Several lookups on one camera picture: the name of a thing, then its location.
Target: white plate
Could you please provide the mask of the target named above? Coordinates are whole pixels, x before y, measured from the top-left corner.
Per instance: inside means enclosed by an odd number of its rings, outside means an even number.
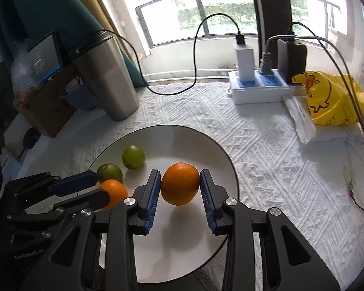
[[[142,168],[124,167],[121,154],[129,145],[145,152]],[[161,125],[132,132],[104,150],[89,169],[97,171],[105,163],[117,164],[131,196],[137,186],[146,184],[152,169],[163,175],[177,162],[194,165],[198,171],[209,169],[216,184],[224,186],[230,197],[239,198],[236,173],[222,147],[203,133],[182,126]],[[153,228],[147,236],[135,235],[133,239],[137,280],[161,283],[192,273],[218,252],[225,239],[214,236],[208,228],[200,191],[184,206],[168,204],[159,195]],[[102,250],[100,254],[102,267],[104,253]]]

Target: power strip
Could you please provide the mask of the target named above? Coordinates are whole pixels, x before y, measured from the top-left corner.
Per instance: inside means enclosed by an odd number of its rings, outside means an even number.
[[[304,86],[288,85],[273,70],[274,75],[261,75],[255,70],[255,80],[241,82],[238,71],[229,72],[227,95],[235,104],[281,102],[286,95],[306,95]]]

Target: white textured tablecloth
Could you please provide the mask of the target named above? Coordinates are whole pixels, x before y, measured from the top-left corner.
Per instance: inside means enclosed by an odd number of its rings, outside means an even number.
[[[178,91],[186,84],[156,86]],[[360,142],[300,143],[284,103],[234,105],[227,83],[197,84],[177,96],[139,90],[140,107],[114,122],[100,110],[77,111],[54,138],[42,137],[27,154],[19,177],[50,171],[67,177],[89,168],[111,143],[140,128],[179,124],[216,140],[237,172],[240,200],[267,211],[279,207],[315,248],[344,290],[364,267],[364,212],[350,200],[345,167],[354,168],[354,193],[364,205],[364,147]],[[42,211],[49,198],[29,209]],[[260,251],[256,250],[257,290],[262,289]],[[225,248],[199,270],[210,288],[220,289]]]

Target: metal screw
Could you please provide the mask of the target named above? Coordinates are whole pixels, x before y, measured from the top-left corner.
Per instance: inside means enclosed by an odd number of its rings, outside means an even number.
[[[228,198],[225,200],[225,203],[228,206],[234,206],[237,203],[237,200],[235,198]]]
[[[88,216],[91,215],[91,210],[90,209],[83,209],[83,210],[81,210],[81,215],[83,217],[88,217]]]
[[[49,231],[43,231],[42,232],[42,237],[44,239],[48,239],[51,236],[51,233]]]
[[[280,209],[279,209],[279,208],[274,207],[274,208],[271,208],[271,209],[270,209],[270,213],[271,213],[272,215],[275,215],[275,216],[277,217],[278,215],[280,215],[280,214],[282,213],[282,211],[280,211]]]
[[[126,204],[127,206],[132,206],[133,204],[135,204],[135,202],[136,202],[135,198],[124,199],[124,204]]]

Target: orange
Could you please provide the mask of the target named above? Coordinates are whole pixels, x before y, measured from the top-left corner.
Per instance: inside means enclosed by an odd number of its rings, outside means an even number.
[[[182,206],[192,201],[199,189],[199,173],[190,164],[175,163],[163,175],[160,191],[165,201]]]
[[[123,186],[122,183],[118,182],[117,180],[106,180],[101,184],[100,188],[105,190],[109,194],[108,205],[103,207],[103,210],[110,209],[116,203],[123,201],[125,198],[128,198],[127,189]]]

